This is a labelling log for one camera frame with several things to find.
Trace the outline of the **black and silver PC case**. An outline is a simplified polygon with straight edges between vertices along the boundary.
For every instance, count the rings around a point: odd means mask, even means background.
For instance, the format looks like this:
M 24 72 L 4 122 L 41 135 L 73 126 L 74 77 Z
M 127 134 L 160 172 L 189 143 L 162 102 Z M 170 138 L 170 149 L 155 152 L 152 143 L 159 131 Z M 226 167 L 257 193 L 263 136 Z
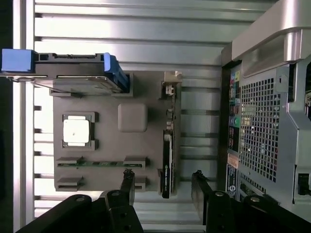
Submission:
M 221 58 L 225 191 L 311 221 L 311 0 L 278 0 Z

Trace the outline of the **hard disk in blue carrier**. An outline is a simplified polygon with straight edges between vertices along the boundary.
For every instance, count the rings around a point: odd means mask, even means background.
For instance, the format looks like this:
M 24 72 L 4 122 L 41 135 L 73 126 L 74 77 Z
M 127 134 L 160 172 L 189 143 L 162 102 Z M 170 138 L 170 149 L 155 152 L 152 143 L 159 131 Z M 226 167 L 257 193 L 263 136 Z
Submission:
M 130 78 L 110 53 L 73 55 L 3 49 L 0 77 L 69 95 L 129 93 Z

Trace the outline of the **silver CPU chip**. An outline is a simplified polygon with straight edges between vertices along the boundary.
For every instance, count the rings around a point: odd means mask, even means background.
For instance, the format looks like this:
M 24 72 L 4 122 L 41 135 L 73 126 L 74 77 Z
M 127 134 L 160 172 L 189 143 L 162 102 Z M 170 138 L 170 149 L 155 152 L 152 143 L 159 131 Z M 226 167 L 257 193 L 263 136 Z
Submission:
M 85 116 L 68 116 L 63 121 L 63 141 L 67 146 L 84 147 L 90 141 L 90 122 Z

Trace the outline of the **grey parts rack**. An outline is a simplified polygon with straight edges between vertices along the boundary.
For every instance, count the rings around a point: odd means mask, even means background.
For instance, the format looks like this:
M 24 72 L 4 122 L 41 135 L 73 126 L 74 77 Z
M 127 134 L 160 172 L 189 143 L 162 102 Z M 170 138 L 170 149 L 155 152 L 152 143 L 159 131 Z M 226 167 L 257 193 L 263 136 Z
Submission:
M 135 189 L 157 191 L 162 169 L 163 130 L 168 102 L 160 100 L 164 72 L 129 74 L 129 93 L 108 95 L 62 94 L 53 96 L 54 186 L 57 191 L 105 191 L 117 189 L 123 172 L 135 174 Z M 63 121 L 85 116 L 90 141 L 84 147 L 67 146 Z M 138 167 L 59 167 L 60 163 L 124 162 Z

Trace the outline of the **green RAM stick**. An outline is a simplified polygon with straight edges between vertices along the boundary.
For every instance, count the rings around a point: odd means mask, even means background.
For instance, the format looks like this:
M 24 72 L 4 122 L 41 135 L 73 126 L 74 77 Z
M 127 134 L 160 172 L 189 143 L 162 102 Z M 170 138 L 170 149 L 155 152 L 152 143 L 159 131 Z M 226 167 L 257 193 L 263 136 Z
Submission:
M 124 162 L 80 162 L 75 164 L 60 163 L 59 167 L 84 167 L 84 166 L 94 166 L 94 167 L 138 167 L 141 168 L 142 164 L 126 164 Z

